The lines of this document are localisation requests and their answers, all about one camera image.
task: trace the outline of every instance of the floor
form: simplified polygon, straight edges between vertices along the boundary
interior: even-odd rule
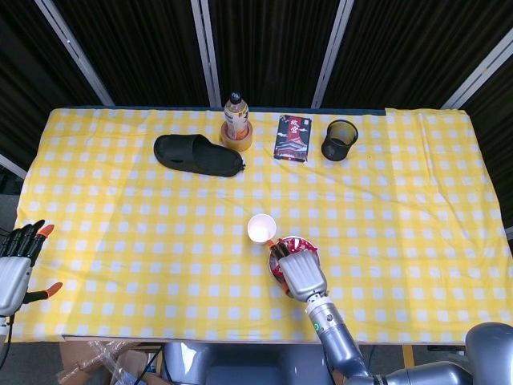
[[[19,197],[15,195],[0,195],[1,228],[11,230],[14,227],[18,199]],[[372,346],[362,346],[362,353],[367,362],[372,348]],[[414,359],[418,365],[450,360],[468,367],[465,357],[448,352],[428,351],[426,346],[414,347]],[[370,363],[370,370],[373,373],[387,374],[401,368],[403,368],[401,347],[380,345],[375,348]],[[0,372],[0,383],[55,385],[57,384],[56,375],[62,369],[59,346],[56,343],[14,343],[10,348],[6,365]],[[99,372],[89,381],[88,385],[102,383],[103,373]]]

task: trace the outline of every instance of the packing tape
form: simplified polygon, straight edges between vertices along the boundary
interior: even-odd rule
[[[248,148],[251,147],[251,143],[253,142],[253,126],[248,120],[248,127],[249,127],[249,133],[244,139],[240,140],[233,140],[228,138],[228,125],[226,122],[223,123],[221,126],[221,143],[228,148],[231,148],[232,150],[235,150],[237,152],[243,152],[246,151]]]

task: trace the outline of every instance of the black curtain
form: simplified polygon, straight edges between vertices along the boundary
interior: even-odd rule
[[[189,1],[55,4],[116,104],[209,105]]]
[[[54,108],[98,103],[35,3],[1,1],[0,153],[29,168]]]
[[[211,0],[221,99],[310,107],[338,0]]]
[[[504,227],[513,226],[513,57],[509,58],[462,107],[475,135],[499,198]]]
[[[440,108],[513,27],[513,2],[356,0],[322,107]]]

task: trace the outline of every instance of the tablecloth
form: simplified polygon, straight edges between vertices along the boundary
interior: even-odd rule
[[[255,213],[276,219],[278,237],[318,247],[360,342],[459,343],[476,323],[511,321],[511,252],[465,112],[299,115],[313,120],[306,164],[273,159],[280,114],[253,112],[247,167],[220,178],[153,155],[168,133],[218,143],[220,111],[53,111],[18,224],[55,224],[30,288],[64,287],[24,306],[14,336],[314,341],[304,304],[281,292],[265,248],[248,239]],[[337,163],[321,154],[335,119],[359,131]]]

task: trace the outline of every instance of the slipper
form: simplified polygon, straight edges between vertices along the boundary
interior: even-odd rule
[[[203,135],[159,136],[153,152],[164,166],[196,174],[234,176],[245,167],[237,151],[212,144]]]

